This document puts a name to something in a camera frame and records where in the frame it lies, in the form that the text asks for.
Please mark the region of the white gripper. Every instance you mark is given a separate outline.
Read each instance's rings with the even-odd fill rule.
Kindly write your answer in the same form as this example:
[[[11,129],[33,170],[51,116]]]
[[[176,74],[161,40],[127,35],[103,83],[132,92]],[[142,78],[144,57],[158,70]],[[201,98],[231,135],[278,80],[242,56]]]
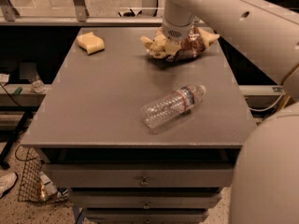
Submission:
[[[180,50],[180,42],[192,29],[194,15],[187,9],[165,0],[162,31],[164,40],[164,56],[174,56]]]

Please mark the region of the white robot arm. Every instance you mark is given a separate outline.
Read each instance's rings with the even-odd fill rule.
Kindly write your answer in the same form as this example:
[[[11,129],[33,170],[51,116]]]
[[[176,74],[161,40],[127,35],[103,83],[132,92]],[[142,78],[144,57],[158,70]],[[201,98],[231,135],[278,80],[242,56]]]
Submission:
[[[299,96],[297,13],[264,0],[165,0],[164,33],[176,39],[198,17],[230,46]],[[299,102],[265,119],[239,152],[229,224],[299,224]]]

